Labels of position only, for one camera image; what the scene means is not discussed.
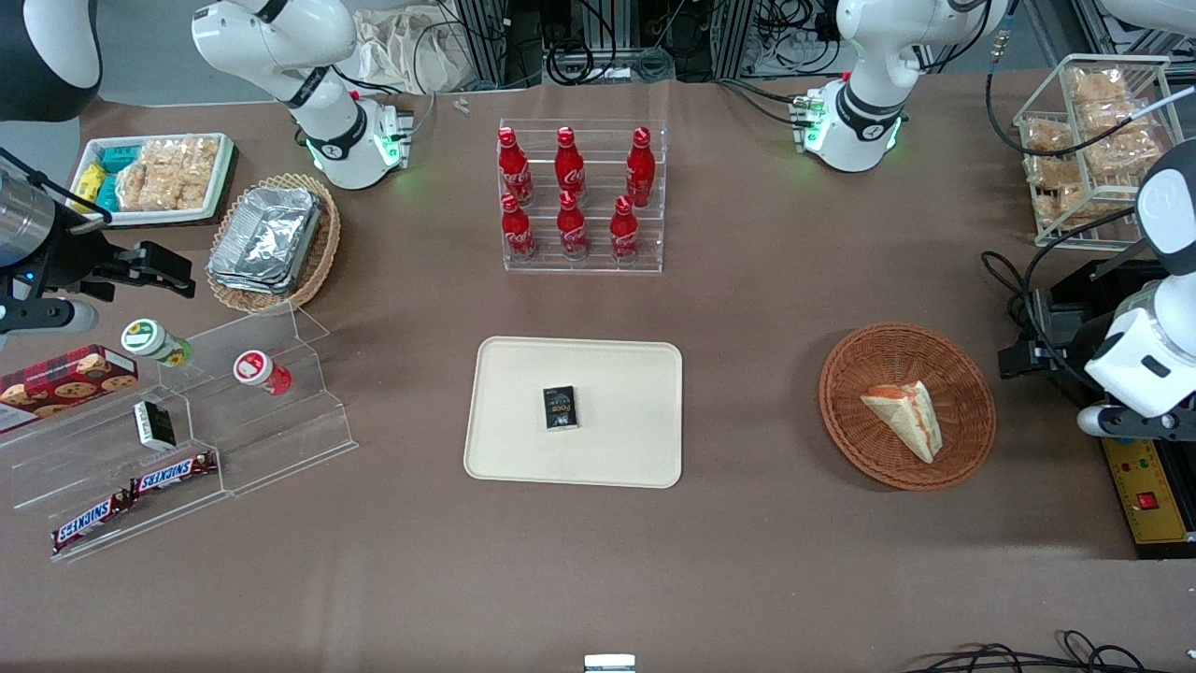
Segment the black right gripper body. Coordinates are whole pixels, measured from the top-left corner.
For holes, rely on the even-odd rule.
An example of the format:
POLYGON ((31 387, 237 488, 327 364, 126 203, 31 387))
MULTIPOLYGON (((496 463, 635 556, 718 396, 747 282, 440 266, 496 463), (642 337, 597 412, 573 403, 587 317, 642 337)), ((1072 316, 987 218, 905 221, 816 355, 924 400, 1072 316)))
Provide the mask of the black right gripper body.
POLYGON ((144 279, 121 257, 126 249, 106 241, 104 230, 100 219, 57 219, 39 249, 36 296, 65 290, 110 302, 114 285, 141 286, 144 279))

